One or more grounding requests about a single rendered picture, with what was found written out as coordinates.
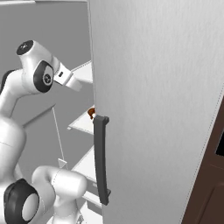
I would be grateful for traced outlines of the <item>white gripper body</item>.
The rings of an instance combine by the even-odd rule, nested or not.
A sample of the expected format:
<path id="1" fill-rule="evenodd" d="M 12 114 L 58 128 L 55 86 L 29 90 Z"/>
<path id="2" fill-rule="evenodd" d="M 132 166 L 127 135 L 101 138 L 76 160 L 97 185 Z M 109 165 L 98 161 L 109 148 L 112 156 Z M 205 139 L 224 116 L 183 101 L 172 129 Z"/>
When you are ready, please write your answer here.
<path id="1" fill-rule="evenodd" d="M 82 85 L 79 80 L 77 80 L 74 76 L 70 78 L 68 83 L 66 84 L 68 88 L 71 88 L 72 90 L 79 92 L 82 88 Z"/>

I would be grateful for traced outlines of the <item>white freezer rack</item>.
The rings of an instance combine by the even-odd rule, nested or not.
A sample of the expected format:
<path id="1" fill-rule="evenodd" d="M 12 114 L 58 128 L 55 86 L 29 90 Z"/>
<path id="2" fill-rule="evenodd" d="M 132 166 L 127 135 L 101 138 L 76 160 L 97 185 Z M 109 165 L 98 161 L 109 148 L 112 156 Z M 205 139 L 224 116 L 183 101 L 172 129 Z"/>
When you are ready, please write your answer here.
<path id="1" fill-rule="evenodd" d="M 74 172 L 86 176 L 91 181 L 96 181 L 95 175 L 95 148 L 92 147 L 83 158 L 74 166 Z"/>
<path id="2" fill-rule="evenodd" d="M 90 119 L 87 110 L 72 123 L 70 123 L 67 128 L 69 130 L 80 130 L 83 132 L 87 132 L 88 134 L 94 134 L 93 120 Z"/>
<path id="3" fill-rule="evenodd" d="M 99 208 L 102 208 L 102 203 L 100 202 L 100 198 L 97 195 L 95 195 L 89 191 L 86 191 L 84 193 L 84 195 L 82 196 L 82 198 L 90 201 L 91 203 L 95 204 Z"/>
<path id="4" fill-rule="evenodd" d="M 73 69 L 74 77 L 79 81 L 93 82 L 92 61 L 88 61 Z"/>

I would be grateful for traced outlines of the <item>grey freezer body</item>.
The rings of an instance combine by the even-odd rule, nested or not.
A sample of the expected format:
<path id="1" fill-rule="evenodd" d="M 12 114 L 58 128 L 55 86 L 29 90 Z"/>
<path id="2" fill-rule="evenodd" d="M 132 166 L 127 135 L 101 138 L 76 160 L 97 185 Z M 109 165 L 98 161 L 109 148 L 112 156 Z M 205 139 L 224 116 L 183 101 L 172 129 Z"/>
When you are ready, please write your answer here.
<path id="1" fill-rule="evenodd" d="M 63 53 L 67 53 L 69 57 L 74 56 L 74 50 L 72 49 L 74 39 L 69 36 L 71 33 L 69 25 L 73 22 L 72 19 L 67 21 L 59 19 L 49 8 L 32 12 L 22 10 L 21 12 L 25 21 L 21 22 L 20 26 L 14 31 L 15 35 L 21 34 L 26 41 L 35 40 L 45 49 L 54 46 Z M 87 184 L 96 182 L 91 181 L 86 176 L 84 177 L 87 179 Z M 102 224 L 102 216 L 91 211 L 89 206 L 85 205 L 78 208 L 81 213 L 80 224 Z"/>

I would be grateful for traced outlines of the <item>grey freezer door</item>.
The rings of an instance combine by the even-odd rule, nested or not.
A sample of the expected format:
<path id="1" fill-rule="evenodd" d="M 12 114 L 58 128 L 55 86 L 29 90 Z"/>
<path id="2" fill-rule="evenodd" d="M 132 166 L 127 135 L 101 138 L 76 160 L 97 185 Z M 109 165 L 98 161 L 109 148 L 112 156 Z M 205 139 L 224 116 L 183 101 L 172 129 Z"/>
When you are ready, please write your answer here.
<path id="1" fill-rule="evenodd" d="M 88 0 L 104 224 L 181 224 L 224 95 L 224 0 Z"/>

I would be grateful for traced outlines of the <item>dark brown cabinet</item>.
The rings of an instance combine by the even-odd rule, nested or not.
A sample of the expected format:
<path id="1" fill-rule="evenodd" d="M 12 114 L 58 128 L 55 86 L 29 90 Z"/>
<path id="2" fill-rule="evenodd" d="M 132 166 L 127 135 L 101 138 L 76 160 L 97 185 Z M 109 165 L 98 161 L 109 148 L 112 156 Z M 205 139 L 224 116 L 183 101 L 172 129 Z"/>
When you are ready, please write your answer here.
<path id="1" fill-rule="evenodd" d="M 181 224 L 224 224 L 224 97 Z"/>

